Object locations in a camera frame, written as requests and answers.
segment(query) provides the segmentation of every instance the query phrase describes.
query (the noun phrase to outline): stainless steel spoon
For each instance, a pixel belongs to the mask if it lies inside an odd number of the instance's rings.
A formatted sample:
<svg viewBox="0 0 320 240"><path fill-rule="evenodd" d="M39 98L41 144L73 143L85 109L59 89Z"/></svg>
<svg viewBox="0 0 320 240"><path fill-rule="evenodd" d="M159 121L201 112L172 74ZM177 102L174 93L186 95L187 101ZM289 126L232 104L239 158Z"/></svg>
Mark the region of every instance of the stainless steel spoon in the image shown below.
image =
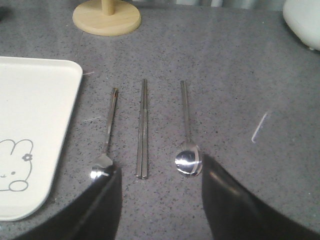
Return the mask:
<svg viewBox="0 0 320 240"><path fill-rule="evenodd" d="M175 165L177 170L186 177L195 177L202 170L202 154L198 145L192 141L189 125L189 104L187 96L187 86L185 81L180 82L183 115L184 115L184 128L186 140L181 143L178 148L178 154L175 157Z"/></svg>
<svg viewBox="0 0 320 240"><path fill-rule="evenodd" d="M108 152L108 148L109 148L111 127L112 127L112 123L113 123L114 115L115 115L115 110L116 110L117 97L118 97L118 88L113 88L110 109L109 109L109 114L108 114L107 123L106 123L107 131L105 134L104 145L103 145L101 155L98 156L93 161L93 166L92 166L92 170L91 170L91 174L90 174L90 177L92 180L96 180L100 176L109 177L113 173L112 166L114 163L107 156L107 152Z"/></svg>

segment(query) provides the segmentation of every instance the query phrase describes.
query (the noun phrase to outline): wooden base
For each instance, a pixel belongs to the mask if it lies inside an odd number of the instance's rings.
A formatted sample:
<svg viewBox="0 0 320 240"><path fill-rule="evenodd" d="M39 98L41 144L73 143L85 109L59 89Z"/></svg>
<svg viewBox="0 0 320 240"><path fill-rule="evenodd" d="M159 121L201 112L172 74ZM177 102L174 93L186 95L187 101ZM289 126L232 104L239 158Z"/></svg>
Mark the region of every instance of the wooden base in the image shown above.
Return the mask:
<svg viewBox="0 0 320 240"><path fill-rule="evenodd" d="M81 30L100 36L118 36L136 30L141 24L139 10L132 4L114 0L114 14L102 12L101 0L89 0L73 12L72 20Z"/></svg>

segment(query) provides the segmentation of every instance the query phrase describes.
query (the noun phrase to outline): white plastic tray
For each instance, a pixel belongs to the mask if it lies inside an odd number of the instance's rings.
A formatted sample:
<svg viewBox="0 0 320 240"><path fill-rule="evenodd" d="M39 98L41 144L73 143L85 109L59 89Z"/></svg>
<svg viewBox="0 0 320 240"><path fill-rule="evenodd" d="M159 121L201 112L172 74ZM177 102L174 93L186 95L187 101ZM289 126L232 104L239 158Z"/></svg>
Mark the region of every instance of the white plastic tray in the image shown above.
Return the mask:
<svg viewBox="0 0 320 240"><path fill-rule="evenodd" d="M81 78L72 61L0 56L0 221L48 197Z"/></svg>

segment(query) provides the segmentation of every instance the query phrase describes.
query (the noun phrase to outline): chopsticks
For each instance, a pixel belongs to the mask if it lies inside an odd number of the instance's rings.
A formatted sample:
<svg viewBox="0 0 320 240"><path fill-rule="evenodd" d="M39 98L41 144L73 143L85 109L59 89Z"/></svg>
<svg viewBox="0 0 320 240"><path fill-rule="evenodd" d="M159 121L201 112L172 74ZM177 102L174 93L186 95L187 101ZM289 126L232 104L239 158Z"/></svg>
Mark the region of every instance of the chopsticks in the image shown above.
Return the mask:
<svg viewBox="0 0 320 240"><path fill-rule="evenodd" d="M148 112L147 112L147 80L142 80L140 119L138 133L138 150L136 160L137 179L148 178Z"/></svg>

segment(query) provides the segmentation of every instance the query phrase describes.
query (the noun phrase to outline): utensil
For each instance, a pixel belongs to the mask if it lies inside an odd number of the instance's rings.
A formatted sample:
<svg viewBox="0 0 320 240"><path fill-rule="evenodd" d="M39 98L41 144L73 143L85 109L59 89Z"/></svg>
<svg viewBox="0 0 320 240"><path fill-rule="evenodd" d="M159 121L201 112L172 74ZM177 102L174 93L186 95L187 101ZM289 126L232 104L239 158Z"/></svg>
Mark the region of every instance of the utensil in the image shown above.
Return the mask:
<svg viewBox="0 0 320 240"><path fill-rule="evenodd" d="M111 94L110 109L109 109L109 114L108 114L107 123L106 123L107 131L105 134L104 145L103 145L101 155L98 156L93 161L93 166L90 174L90 177L92 180L96 180L100 176L109 177L113 172L112 171L113 161L107 156L107 152L109 149L110 133L111 133L112 123L114 120L117 98L118 98L118 88L113 88L112 94Z"/></svg>
<svg viewBox="0 0 320 240"><path fill-rule="evenodd" d="M189 104L187 96L187 86L185 81L180 82L183 115L184 115L184 128L185 128L185 141L181 143L178 148L178 154L175 157L175 165L177 170L186 177L195 177L202 170L202 154L198 145L192 141L190 134L189 124Z"/></svg>
<svg viewBox="0 0 320 240"><path fill-rule="evenodd" d="M136 160L137 179L148 178L148 111L147 111L147 80L142 81L138 150Z"/></svg>

